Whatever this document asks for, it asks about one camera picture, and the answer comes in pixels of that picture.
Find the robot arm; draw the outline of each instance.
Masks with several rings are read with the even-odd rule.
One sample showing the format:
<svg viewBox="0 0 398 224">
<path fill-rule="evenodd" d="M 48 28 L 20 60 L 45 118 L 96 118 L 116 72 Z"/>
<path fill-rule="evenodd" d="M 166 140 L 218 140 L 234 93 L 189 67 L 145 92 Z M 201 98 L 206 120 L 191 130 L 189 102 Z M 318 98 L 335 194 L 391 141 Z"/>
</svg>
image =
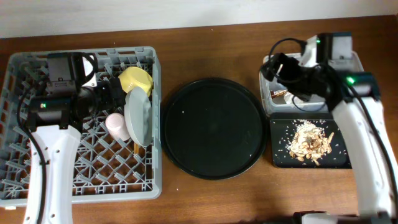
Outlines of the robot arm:
<svg viewBox="0 0 398 224">
<path fill-rule="evenodd" d="M 294 41 L 303 46 L 301 40 Z M 350 34 L 319 34 L 306 41 L 300 61 L 275 54 L 260 71 L 302 100 L 309 100 L 312 94 L 325 98 L 347 145 L 359 214 L 396 217 L 398 167 L 384 125 L 379 89 L 370 73 L 352 72 L 351 51 Z"/>
<path fill-rule="evenodd" d="M 94 55 L 49 54 L 47 63 L 49 94 L 40 95 L 38 91 L 30 100 L 27 121 L 22 127 L 32 134 L 40 148 L 35 147 L 30 137 L 32 161 L 24 223 L 73 223 L 72 182 L 83 118 L 123 106 L 125 96 L 118 78 L 96 82 L 98 64 Z M 40 152 L 44 156 L 45 176 Z"/>
</svg>

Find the yellow cup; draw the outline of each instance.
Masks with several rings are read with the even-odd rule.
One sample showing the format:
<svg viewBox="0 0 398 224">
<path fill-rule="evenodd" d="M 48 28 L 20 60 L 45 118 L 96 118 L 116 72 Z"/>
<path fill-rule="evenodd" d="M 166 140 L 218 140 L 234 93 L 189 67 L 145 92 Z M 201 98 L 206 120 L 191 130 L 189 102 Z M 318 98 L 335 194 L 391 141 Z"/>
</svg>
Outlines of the yellow cup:
<svg viewBox="0 0 398 224">
<path fill-rule="evenodd" d="M 141 87 L 147 96 L 150 96 L 150 91 L 152 90 L 153 80 L 152 77 L 145 72 L 145 70 L 138 67 L 128 67 L 119 76 L 120 82 L 122 84 L 122 89 L 126 93 L 129 93 L 135 87 Z"/>
</svg>

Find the dish rack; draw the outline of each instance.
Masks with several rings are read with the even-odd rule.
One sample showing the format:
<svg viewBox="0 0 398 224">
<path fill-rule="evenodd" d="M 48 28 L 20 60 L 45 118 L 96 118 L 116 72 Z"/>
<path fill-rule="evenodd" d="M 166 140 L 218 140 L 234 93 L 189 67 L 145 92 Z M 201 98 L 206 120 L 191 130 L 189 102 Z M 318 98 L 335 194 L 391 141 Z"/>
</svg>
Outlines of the dish rack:
<svg viewBox="0 0 398 224">
<path fill-rule="evenodd" d="M 0 207 L 27 203 L 30 171 L 29 139 L 16 120 L 20 96 L 35 80 L 48 74 L 47 55 L 60 52 L 95 54 L 97 81 L 117 77 L 135 66 L 148 72 L 154 81 L 152 103 L 152 143 L 134 153 L 134 142 L 114 140 L 105 126 L 112 111 L 100 111 L 83 120 L 81 143 L 73 176 L 72 203 L 113 202 L 157 198 L 162 191 L 162 153 L 160 146 L 161 69 L 152 47 L 25 52 L 11 55 L 0 96 Z M 21 118 L 27 118 L 26 105 Z"/>
</svg>

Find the black plate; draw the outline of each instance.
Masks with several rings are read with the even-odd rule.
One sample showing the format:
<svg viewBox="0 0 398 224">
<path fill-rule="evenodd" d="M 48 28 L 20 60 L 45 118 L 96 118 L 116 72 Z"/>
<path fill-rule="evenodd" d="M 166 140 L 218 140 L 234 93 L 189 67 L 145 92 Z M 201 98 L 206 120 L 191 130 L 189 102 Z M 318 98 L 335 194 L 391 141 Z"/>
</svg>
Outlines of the black plate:
<svg viewBox="0 0 398 224">
<path fill-rule="evenodd" d="M 202 179 L 234 177 L 266 148 L 268 122 L 257 98 L 230 80 L 183 87 L 162 114 L 162 146 L 174 164 Z"/>
<path fill-rule="evenodd" d="M 330 147 L 331 153 L 318 159 L 320 163 L 316 166 L 311 159 L 304 158 L 300 162 L 289 155 L 287 147 L 289 141 L 293 140 L 296 125 L 303 124 L 299 120 L 307 120 L 316 127 L 324 128 L 326 137 L 334 133 Z M 344 168 L 350 169 L 351 164 L 344 143 L 343 135 L 334 121 L 332 115 L 322 113 L 275 113 L 270 117 L 272 160 L 274 165 L 281 168 Z"/>
</svg>

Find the wooden table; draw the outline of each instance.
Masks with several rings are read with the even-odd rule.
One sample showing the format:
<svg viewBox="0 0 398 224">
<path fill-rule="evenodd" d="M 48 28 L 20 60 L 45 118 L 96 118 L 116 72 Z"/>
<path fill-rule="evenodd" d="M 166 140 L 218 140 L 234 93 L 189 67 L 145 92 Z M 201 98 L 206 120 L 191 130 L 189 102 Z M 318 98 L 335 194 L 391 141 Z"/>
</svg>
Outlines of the wooden table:
<svg viewBox="0 0 398 224">
<path fill-rule="evenodd" d="M 0 40 L 0 68 L 26 51 L 153 46 L 162 65 L 162 95 L 205 77 L 236 81 L 260 99 L 262 58 L 281 38 L 352 32 L 354 50 L 377 78 L 387 131 L 398 150 L 398 25 L 394 16 L 272 22 L 236 26 L 108 32 Z M 291 43 L 279 51 L 298 52 Z M 278 169 L 271 147 L 244 174 L 222 181 L 192 177 L 163 155 L 163 192 L 156 200 L 73 206 L 75 223 L 237 223 L 268 220 L 303 210 L 358 211 L 352 170 Z M 25 209 L 0 209 L 0 222 L 22 223 Z"/>
</svg>

